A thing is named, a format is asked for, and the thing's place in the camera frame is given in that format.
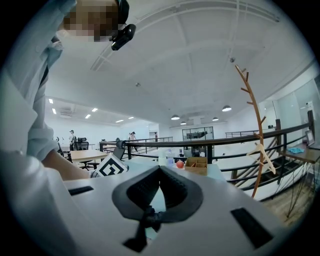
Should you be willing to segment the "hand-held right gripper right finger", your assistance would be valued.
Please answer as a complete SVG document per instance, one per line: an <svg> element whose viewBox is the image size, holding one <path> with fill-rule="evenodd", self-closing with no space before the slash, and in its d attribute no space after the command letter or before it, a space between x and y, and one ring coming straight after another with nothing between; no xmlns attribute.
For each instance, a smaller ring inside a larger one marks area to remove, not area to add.
<svg viewBox="0 0 320 256"><path fill-rule="evenodd" d="M290 237L292 229L261 202L221 179L185 171L174 173L197 183L203 193L198 211L183 222L164 223L149 246L149 256L269 256ZM244 208L271 235L255 248L232 210Z"/></svg>

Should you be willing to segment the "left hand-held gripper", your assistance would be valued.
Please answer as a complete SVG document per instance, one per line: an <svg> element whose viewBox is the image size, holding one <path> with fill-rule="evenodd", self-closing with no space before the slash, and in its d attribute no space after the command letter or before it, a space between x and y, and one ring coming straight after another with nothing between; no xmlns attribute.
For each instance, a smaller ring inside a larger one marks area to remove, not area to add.
<svg viewBox="0 0 320 256"><path fill-rule="evenodd" d="M107 177L126 173L129 167L113 153L109 154L95 170L95 177Z"/></svg>

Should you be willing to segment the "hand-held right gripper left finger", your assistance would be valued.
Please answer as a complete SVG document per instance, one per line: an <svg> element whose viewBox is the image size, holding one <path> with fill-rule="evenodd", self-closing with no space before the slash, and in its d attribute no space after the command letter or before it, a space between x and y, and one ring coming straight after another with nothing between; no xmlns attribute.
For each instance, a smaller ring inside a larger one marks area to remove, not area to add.
<svg viewBox="0 0 320 256"><path fill-rule="evenodd" d="M152 200L159 190L161 168L141 166L105 177L68 181L78 207L76 252L68 256L162 256L159 240L147 242L145 228L158 221Z"/></svg>

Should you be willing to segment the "person's left forearm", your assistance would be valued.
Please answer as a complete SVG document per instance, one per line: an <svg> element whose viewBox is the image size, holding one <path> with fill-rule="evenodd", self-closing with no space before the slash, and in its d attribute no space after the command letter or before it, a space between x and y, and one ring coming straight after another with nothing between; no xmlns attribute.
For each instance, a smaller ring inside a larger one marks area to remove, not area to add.
<svg viewBox="0 0 320 256"><path fill-rule="evenodd" d="M51 168L59 172L63 181L72 181L80 179L89 179L90 175L88 171L85 171L70 161L62 157L55 150L50 151L42 161L42 164L46 168Z"/></svg>

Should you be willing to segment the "black office chair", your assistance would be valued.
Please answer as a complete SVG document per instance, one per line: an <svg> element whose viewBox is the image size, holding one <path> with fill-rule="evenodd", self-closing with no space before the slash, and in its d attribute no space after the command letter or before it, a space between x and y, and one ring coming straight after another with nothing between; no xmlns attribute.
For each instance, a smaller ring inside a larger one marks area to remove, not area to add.
<svg viewBox="0 0 320 256"><path fill-rule="evenodd" d="M84 151L84 150L90 150L89 149L89 142L85 137L83 138L78 138L78 141L76 142L76 151ZM81 168L82 169L93 169L96 170L98 167L98 163L96 160L92 161L84 161L84 162L76 162L76 164L82 164Z"/></svg>
<svg viewBox="0 0 320 256"><path fill-rule="evenodd" d="M113 150L113 155L119 160L122 160L126 150L126 142L124 140L117 140L115 148Z"/></svg>

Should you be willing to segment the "light blue table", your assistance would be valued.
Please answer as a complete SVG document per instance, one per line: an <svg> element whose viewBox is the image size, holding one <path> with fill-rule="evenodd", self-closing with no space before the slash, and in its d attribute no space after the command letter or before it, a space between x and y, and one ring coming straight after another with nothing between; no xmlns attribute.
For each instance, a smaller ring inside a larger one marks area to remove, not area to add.
<svg viewBox="0 0 320 256"><path fill-rule="evenodd" d="M123 162L126 166L129 167L129 171L132 172L143 172L148 169L158 166L157 161L152 160L151 158L137 157ZM209 164L207 166L207 176L212 179L221 180L226 182L221 170L216 164Z"/></svg>

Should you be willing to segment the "light wooden desk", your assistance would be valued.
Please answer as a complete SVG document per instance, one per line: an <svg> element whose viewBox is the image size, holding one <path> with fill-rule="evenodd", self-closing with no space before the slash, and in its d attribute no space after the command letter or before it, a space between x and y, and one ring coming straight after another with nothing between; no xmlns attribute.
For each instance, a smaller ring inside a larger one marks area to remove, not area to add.
<svg viewBox="0 0 320 256"><path fill-rule="evenodd" d="M90 150L74 150L70 152L71 160L74 163L94 161L105 159L108 154L99 150L90 149Z"/></svg>

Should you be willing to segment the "brown wooden organizer box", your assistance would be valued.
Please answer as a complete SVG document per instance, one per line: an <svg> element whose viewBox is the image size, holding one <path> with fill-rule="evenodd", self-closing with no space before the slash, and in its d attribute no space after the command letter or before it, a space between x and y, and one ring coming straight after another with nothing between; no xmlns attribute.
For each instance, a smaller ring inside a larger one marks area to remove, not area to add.
<svg viewBox="0 0 320 256"><path fill-rule="evenodd" d="M206 157L188 157L184 169L197 175L207 176L208 160Z"/></svg>

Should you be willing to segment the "black metal railing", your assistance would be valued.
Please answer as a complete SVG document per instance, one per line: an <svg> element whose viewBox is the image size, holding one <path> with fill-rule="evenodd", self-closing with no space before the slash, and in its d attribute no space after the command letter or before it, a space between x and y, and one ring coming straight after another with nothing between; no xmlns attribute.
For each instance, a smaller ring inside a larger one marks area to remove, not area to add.
<svg viewBox="0 0 320 256"><path fill-rule="evenodd" d="M269 184L277 183L278 187L275 192L272 194L273 196L279 194L283 190L283 186L286 183L286 180L283 179L281 183L278 183L279 176L281 174L281 165L283 162L283 158L280 155L280 152L284 150L284 148L290 148L292 144L291 141L288 141L288 134L300 131L304 128L309 127L309 123L301 124L298 126L286 128L286 129L275 129L273 131L264 132L264 149L266 154L269 156L273 166L276 170L276 174L273 174L270 170L267 169L267 165L265 164L262 168L262 175L260 179L260 183L258 185L258 189L263 186L267 186ZM254 142L259 144L260 141L255 135L258 134L256 130L243 131L240 132L239 136L236 137L226 137L220 139L211 139L211 140L195 140L195 141L172 141L168 140L160 140L160 139L138 139L135 141L125 141L125 157L130 160L135 153L132 152L133 147L138 148L205 148L205 157L207 158L207 162L210 164L213 161L219 162L220 160L225 159L238 159L246 156L247 153L253 151L254 149L246 152L246 153L238 153L238 154L221 154L215 155L214 150L217 146L229 146L229 145L247 145L249 142ZM253 193L254 186L258 176L259 164L256 163L256 160L260 158L260 154L253 154L251 164L240 165L237 164L235 167L231 168L222 168L220 171L222 173L229 172L231 177L227 180L227 182L235 185L243 191L249 191ZM255 198L258 197L259 190L257 189Z"/></svg>

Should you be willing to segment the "black framed glass partition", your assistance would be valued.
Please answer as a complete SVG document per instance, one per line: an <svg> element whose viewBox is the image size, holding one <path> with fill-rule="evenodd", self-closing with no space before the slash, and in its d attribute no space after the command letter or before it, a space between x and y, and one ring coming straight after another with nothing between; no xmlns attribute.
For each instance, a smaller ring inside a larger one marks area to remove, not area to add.
<svg viewBox="0 0 320 256"><path fill-rule="evenodd" d="M183 141L213 140L214 129L212 126L183 129L182 137Z"/></svg>

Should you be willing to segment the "wooden coat rack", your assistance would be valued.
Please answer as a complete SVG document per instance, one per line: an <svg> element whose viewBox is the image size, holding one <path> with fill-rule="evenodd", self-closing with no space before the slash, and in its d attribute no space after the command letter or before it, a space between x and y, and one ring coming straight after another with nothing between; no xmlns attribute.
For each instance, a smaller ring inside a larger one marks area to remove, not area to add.
<svg viewBox="0 0 320 256"><path fill-rule="evenodd" d="M242 87L241 90L248 93L249 94L249 97L251 99L251 101L248 101L247 104L253 106L254 108L254 112L255 112L255 115L256 115L256 119L257 119L257 125L258 125L258 134L254 135L257 139L259 139L259 144L261 146L264 146L264 135L263 135L263 127L262 127L262 123L263 121L265 120L265 117L263 119L261 119L261 116L260 116L260 111L259 111L259 107L258 107L258 104L257 104L257 101L256 101L256 98L254 96L254 93L252 91L252 88L249 84L249 73L246 72L244 74L244 72L240 69L240 67L236 64L235 65L235 68L237 70L237 72L239 73L239 75L241 76L244 84L245 84L245 87ZM259 154L259 166L258 166L258 174L257 174L257 179L255 181L255 185L254 185L254 189L253 189L253 192L252 192L252 195L251 197L254 198L255 195L256 195L256 192L258 190L258 187L259 187L259 184L260 184L260 180L261 180L261 176L262 176L262 170L263 170L263 162L264 162L264 154L259 151L260 154Z"/></svg>

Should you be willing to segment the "row of ceiling light panels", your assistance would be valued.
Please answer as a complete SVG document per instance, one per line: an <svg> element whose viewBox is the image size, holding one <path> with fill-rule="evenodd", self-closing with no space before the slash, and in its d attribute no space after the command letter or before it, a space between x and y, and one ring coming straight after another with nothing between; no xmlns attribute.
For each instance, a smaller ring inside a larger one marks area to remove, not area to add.
<svg viewBox="0 0 320 256"><path fill-rule="evenodd" d="M62 118L72 121L109 125L122 125L132 123L136 120L133 116L118 114L101 110L96 107L89 107L79 103L71 103L51 97L47 97L45 103L45 113L50 118Z"/></svg>

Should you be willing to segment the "dark wooden side table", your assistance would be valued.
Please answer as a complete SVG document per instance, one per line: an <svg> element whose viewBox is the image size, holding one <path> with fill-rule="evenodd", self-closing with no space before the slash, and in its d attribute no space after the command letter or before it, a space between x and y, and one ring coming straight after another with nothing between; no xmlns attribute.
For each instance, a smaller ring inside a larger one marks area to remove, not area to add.
<svg viewBox="0 0 320 256"><path fill-rule="evenodd" d="M295 146L301 152L291 152L290 148L284 148L279 154L282 157L281 173L278 177L280 184L284 179L283 190L292 188L290 206L286 218L292 214L303 188L308 185L315 193L320 174L320 149L309 148L305 144Z"/></svg>

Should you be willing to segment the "person's grey shirt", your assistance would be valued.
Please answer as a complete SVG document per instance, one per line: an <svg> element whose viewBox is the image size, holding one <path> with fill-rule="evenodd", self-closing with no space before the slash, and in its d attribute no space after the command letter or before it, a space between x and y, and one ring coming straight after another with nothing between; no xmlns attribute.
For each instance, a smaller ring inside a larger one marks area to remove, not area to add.
<svg viewBox="0 0 320 256"><path fill-rule="evenodd" d="M45 123L49 70L63 47L56 33L76 0L48 0L27 22L0 69L0 189L25 237L49 256L68 256L77 246L65 227L52 191L60 173L42 161L54 150L53 130Z"/></svg>

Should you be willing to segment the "grey framed picture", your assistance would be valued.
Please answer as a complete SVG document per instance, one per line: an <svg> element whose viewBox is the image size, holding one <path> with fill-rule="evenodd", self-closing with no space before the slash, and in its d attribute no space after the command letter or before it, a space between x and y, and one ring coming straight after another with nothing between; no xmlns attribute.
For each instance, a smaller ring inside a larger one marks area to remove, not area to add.
<svg viewBox="0 0 320 256"><path fill-rule="evenodd" d="M313 132L311 130L307 130L305 132L306 139L307 139L307 145L310 147L315 143L315 138L313 135Z"/></svg>

